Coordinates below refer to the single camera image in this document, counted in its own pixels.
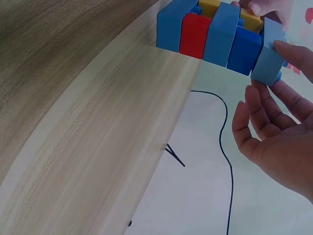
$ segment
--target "finger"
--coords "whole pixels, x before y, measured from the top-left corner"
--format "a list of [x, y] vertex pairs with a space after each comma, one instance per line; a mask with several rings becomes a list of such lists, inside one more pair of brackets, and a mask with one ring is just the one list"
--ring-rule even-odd
[[258, 89], [247, 86], [245, 97], [251, 123], [260, 139], [265, 140], [279, 134], [281, 130], [270, 122], [262, 106]]
[[276, 101], [270, 95], [267, 86], [255, 80], [252, 80], [251, 83], [256, 89], [258, 89], [262, 106], [271, 123], [281, 130], [297, 125], [291, 117], [281, 111]]
[[252, 137], [248, 125], [248, 107], [245, 103], [239, 102], [232, 122], [232, 131], [239, 151], [253, 161], [253, 153], [260, 144], [260, 141]]
[[274, 41], [274, 47], [288, 63], [300, 69], [313, 83], [313, 52], [310, 49], [283, 41]]
[[284, 81], [276, 82], [270, 89], [300, 122], [304, 122], [313, 113], [313, 104]]
[[279, 0], [240, 0], [240, 3], [245, 9], [250, 10], [256, 16], [264, 16], [269, 12], [276, 11], [278, 9]]
[[231, 4], [233, 4], [233, 5], [237, 6], [237, 7], [240, 7], [239, 2], [237, 2], [237, 1], [233, 1]]

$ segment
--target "black wire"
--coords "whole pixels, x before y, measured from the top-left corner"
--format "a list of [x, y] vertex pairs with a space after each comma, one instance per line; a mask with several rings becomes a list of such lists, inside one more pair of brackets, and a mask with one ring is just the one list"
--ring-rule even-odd
[[169, 149], [165, 149], [169, 154], [171, 154], [183, 167], [186, 167], [186, 165], [179, 159], [179, 157], [176, 155], [176, 153], [173, 151], [173, 149], [170, 147], [169, 144], [167, 144], [167, 147]]
[[227, 221], [227, 230], [226, 230], [226, 235], [229, 234], [229, 225], [230, 225], [230, 216], [231, 216], [231, 208], [232, 208], [232, 204], [233, 204], [233, 194], [234, 194], [234, 175], [233, 175], [233, 167], [228, 159], [228, 157], [226, 156], [224, 150], [223, 150], [223, 146], [222, 146], [222, 133], [223, 133], [223, 130], [225, 128], [225, 125], [226, 125], [226, 122], [227, 122], [227, 117], [228, 117], [228, 108], [227, 108], [227, 105], [225, 103], [225, 101], [220, 97], [218, 96], [217, 94], [214, 94], [212, 92], [203, 92], [203, 91], [191, 91], [191, 92], [198, 92], [198, 93], [205, 93], [205, 94], [212, 94], [214, 96], [216, 96], [217, 98], [219, 98], [224, 106], [225, 106], [225, 109], [226, 109], [226, 117], [225, 117], [225, 121], [224, 121], [224, 124], [221, 128], [221, 131], [220, 131], [220, 137], [219, 137], [219, 142], [220, 142], [220, 148], [221, 148], [221, 151], [225, 157], [225, 159], [227, 160], [228, 164], [229, 164], [229, 170], [230, 170], [230, 175], [231, 175], [231, 195], [230, 195], [230, 203], [229, 203], [229, 212], [228, 212], [228, 221]]

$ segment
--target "white floor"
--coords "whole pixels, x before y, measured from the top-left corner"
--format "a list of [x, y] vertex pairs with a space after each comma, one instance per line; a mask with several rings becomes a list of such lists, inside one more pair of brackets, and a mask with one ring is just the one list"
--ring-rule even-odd
[[[312, 0], [294, 0], [288, 42], [313, 49], [312, 7]], [[282, 72], [285, 82], [313, 101], [313, 85], [303, 74]], [[231, 175], [219, 144], [225, 105], [215, 95], [191, 93], [169, 141], [186, 167], [164, 152], [126, 235], [313, 234], [313, 205], [274, 182], [236, 147], [231, 119], [249, 83], [246, 76], [203, 63], [194, 85], [222, 97], [228, 108], [222, 145], [234, 177], [229, 233]]]
[[126, 235], [225, 235], [230, 167], [219, 145], [226, 109], [212, 94], [191, 93]]

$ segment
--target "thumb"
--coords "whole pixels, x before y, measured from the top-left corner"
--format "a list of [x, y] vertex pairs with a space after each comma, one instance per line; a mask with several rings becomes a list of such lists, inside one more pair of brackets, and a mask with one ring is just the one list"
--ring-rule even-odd
[[300, 46], [293, 46], [283, 41], [274, 41], [274, 47], [288, 63], [300, 69], [313, 83], [313, 52]]
[[277, 2], [272, 0], [252, 0], [248, 4], [248, 8], [256, 16], [264, 16], [269, 12], [277, 10]]

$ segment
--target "dark blue block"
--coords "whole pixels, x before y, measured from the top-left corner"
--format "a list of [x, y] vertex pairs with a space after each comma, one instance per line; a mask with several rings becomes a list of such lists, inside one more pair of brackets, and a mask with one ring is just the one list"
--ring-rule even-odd
[[157, 15], [156, 46], [179, 52], [181, 26], [183, 18], [194, 12], [199, 15], [199, 0], [173, 0]]
[[203, 60], [226, 67], [236, 34], [240, 8], [222, 2], [207, 34]]
[[248, 76], [258, 59], [261, 49], [262, 38], [259, 34], [237, 27], [227, 68]]

